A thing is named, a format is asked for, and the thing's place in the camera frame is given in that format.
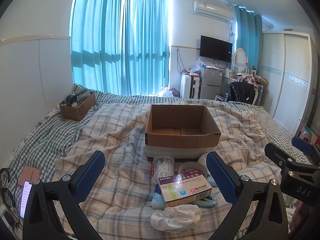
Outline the open brown cardboard box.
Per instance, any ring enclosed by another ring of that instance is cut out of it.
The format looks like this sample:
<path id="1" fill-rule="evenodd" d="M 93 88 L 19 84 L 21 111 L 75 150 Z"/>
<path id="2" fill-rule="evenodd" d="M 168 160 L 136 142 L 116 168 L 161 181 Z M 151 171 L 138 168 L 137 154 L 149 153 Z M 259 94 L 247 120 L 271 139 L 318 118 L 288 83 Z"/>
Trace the open brown cardboard box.
<path id="1" fill-rule="evenodd" d="M 198 159 L 218 145 L 221 132 L 203 105 L 152 105 L 145 131 L 149 159 Z"/>

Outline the large teal curtain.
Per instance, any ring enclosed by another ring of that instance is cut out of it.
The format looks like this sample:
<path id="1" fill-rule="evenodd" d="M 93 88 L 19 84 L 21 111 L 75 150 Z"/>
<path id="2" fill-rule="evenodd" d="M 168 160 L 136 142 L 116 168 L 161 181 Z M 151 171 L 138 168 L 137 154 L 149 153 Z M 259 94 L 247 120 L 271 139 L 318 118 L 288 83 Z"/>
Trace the large teal curtain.
<path id="1" fill-rule="evenodd" d="M 116 95 L 156 95 L 169 84 L 170 0 L 73 0 L 73 81 Z"/>

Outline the teal curtain right window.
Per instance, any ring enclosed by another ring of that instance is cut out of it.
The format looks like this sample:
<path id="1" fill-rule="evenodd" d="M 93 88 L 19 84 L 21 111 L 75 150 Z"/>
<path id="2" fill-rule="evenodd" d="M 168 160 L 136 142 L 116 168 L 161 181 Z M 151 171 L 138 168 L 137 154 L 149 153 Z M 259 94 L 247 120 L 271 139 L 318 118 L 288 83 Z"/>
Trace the teal curtain right window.
<path id="1" fill-rule="evenodd" d="M 263 48 L 263 22 L 262 17 L 248 11 L 245 7 L 235 6 L 235 18 L 238 25 L 237 48 L 242 48 L 248 57 L 249 70 L 255 66 L 258 71 Z"/>

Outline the silver small fridge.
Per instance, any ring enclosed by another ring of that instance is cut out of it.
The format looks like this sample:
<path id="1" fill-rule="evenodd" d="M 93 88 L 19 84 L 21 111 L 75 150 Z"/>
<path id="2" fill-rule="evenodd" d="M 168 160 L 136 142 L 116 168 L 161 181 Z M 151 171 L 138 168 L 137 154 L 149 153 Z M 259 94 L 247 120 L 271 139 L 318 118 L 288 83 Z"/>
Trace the silver small fridge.
<path id="1" fill-rule="evenodd" d="M 220 93 L 222 70 L 218 68 L 202 68 L 200 76 L 200 98 L 214 100 Z"/>

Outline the white suitcase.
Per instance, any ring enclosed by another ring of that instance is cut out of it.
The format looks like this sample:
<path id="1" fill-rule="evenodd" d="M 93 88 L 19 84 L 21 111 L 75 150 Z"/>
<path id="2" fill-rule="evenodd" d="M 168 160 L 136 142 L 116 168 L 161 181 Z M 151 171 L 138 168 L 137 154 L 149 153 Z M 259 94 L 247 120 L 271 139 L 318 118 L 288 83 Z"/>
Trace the white suitcase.
<path id="1" fill-rule="evenodd" d="M 180 96 L 183 99 L 198 99 L 200 77 L 184 74 L 181 76 Z"/>

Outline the small SF cardboard box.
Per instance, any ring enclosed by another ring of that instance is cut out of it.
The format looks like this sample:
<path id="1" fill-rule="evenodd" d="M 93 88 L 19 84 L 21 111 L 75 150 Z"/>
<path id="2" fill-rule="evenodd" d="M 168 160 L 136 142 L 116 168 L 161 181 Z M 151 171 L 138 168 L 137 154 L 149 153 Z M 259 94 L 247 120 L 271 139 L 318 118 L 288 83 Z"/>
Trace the small SF cardboard box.
<path id="1" fill-rule="evenodd" d="M 59 103 L 61 115 L 66 119 L 81 121 L 95 106 L 95 92 L 74 83 L 71 91 Z"/>

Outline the black wall television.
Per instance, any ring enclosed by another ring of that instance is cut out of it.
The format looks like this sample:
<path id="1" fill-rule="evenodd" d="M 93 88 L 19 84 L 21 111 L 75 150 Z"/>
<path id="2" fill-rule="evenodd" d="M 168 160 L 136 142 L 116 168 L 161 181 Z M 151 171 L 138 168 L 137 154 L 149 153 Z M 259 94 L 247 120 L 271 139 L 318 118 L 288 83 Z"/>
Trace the black wall television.
<path id="1" fill-rule="evenodd" d="M 201 35 L 200 57 L 231 63 L 232 48 L 229 42 Z"/>

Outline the white oval mirror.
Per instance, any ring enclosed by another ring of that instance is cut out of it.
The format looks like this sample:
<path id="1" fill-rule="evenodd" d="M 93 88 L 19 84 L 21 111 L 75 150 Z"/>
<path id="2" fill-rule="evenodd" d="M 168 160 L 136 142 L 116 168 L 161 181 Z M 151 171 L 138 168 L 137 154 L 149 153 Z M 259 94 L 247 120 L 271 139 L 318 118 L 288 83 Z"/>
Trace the white oval mirror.
<path id="1" fill-rule="evenodd" d="M 248 57 L 242 48 L 238 48 L 232 56 L 232 70 L 236 73 L 245 73 L 248 66 Z"/>

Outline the clear cotton swab jar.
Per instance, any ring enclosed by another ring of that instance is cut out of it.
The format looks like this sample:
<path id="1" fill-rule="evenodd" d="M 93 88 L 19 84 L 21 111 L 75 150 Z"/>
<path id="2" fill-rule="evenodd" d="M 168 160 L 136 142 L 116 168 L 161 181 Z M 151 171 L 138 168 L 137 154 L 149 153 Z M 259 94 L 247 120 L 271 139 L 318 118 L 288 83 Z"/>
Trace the clear cotton swab jar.
<path id="1" fill-rule="evenodd" d="M 173 176 L 175 174 L 175 161 L 170 157 L 157 157 L 152 162 L 151 183 L 153 186 L 159 181 L 159 178 Z"/>

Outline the brown leather wallet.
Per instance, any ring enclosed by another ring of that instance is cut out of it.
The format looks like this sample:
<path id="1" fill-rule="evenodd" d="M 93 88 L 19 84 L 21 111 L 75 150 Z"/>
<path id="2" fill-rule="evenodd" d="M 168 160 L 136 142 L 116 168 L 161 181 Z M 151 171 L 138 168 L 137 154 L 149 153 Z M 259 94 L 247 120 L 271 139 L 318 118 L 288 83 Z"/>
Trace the brown leather wallet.
<path id="1" fill-rule="evenodd" d="M 26 181 L 33 182 L 36 179 L 39 179 L 41 171 L 38 168 L 33 168 L 28 165 L 25 165 L 18 184 L 23 186 Z"/>

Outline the blue tissue pack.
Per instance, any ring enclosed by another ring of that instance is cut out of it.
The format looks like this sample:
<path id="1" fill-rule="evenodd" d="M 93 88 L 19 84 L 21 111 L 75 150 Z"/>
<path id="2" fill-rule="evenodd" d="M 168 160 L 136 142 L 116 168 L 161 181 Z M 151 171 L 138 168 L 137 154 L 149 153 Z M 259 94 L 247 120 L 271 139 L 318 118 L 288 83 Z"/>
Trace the blue tissue pack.
<path id="1" fill-rule="evenodd" d="M 162 197 L 161 189 L 157 184 L 153 193 L 151 207 L 155 210 L 163 210 L 165 208 L 165 203 Z"/>

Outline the light green clip object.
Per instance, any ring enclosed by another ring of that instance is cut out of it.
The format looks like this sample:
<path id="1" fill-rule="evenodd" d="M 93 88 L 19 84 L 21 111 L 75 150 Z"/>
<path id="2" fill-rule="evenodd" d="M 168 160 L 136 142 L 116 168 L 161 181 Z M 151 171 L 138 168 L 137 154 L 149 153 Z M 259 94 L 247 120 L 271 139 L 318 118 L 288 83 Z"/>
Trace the light green clip object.
<path id="1" fill-rule="evenodd" d="M 193 205 L 197 205 L 198 207 L 216 207 L 217 205 L 217 197 L 215 194 L 211 194 L 206 198 L 196 200 L 192 202 Z"/>

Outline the white plastic bag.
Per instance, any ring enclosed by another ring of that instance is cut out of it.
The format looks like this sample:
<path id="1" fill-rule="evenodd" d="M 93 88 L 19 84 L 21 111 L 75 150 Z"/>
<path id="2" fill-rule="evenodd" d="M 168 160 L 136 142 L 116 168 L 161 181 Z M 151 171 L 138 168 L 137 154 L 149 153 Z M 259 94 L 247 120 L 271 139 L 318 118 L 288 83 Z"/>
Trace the white plastic bag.
<path id="1" fill-rule="evenodd" d="M 172 91 L 170 91 L 170 89 L 168 87 L 162 87 L 161 91 L 158 94 L 159 97 L 174 97 Z"/>

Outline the white lace cloth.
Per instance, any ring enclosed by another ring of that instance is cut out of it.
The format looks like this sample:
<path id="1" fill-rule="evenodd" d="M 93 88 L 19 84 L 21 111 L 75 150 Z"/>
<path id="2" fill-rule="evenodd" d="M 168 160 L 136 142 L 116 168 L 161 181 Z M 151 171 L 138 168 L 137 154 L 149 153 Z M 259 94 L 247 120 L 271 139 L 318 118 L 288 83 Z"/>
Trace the white lace cloth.
<path id="1" fill-rule="evenodd" d="M 200 219 L 201 210 L 197 205 L 184 204 L 155 211 L 150 218 L 150 224 L 159 231 L 180 233 L 196 229 Z"/>

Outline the white tape roll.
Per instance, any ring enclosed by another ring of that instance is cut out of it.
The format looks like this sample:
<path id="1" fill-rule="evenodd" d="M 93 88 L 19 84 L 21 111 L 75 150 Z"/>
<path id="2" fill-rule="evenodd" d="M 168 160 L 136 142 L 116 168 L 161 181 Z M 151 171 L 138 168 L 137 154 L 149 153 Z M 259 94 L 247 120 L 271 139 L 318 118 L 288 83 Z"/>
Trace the white tape roll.
<path id="1" fill-rule="evenodd" d="M 189 161 L 189 162 L 183 163 L 178 169 L 178 174 L 185 173 L 185 172 L 191 172 L 191 171 L 195 171 L 195 170 L 200 171 L 204 175 L 205 178 L 208 177 L 207 168 L 204 165 L 202 165 L 198 162 L 194 162 L 194 161 Z"/>

